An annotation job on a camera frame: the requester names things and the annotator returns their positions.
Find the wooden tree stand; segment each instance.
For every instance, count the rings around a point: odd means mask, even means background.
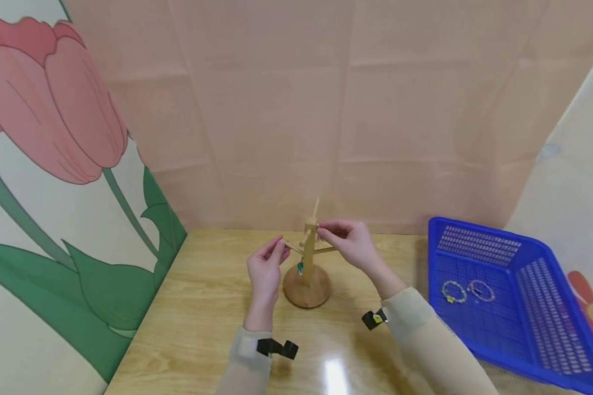
[[[283,292],[293,305],[300,308],[315,308],[329,298],[332,292],[332,283],[322,267],[314,265],[314,255],[335,251],[334,247],[315,249],[316,247],[316,212],[318,199],[314,206],[314,213],[305,220],[303,239],[298,245],[286,240],[286,245],[301,254],[303,258],[300,265],[292,266],[283,278]]]

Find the pink wall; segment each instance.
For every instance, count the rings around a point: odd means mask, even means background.
[[[593,0],[66,0],[184,225],[502,226],[593,65]]]

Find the pink tulip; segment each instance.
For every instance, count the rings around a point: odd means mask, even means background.
[[[0,20],[0,130],[42,169],[75,184],[98,179],[127,147],[108,89],[63,21]]]

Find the black wrist strap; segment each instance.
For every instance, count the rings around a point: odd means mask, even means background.
[[[379,309],[379,311],[374,312],[367,312],[365,315],[362,316],[362,321],[367,325],[369,330],[374,329],[377,325],[387,322],[387,316],[384,315],[384,311]]]
[[[266,355],[279,354],[289,359],[295,359],[297,356],[298,346],[292,341],[286,340],[285,345],[281,345],[280,342],[274,340],[274,338],[261,338],[258,340],[258,353]]]

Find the blue basket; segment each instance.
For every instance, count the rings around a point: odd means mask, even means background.
[[[593,333],[553,252],[540,241],[451,219],[429,222],[429,302],[477,358],[593,394]],[[491,287],[450,303],[443,284]],[[492,299],[476,283],[477,294]],[[456,284],[446,293],[462,299]]]

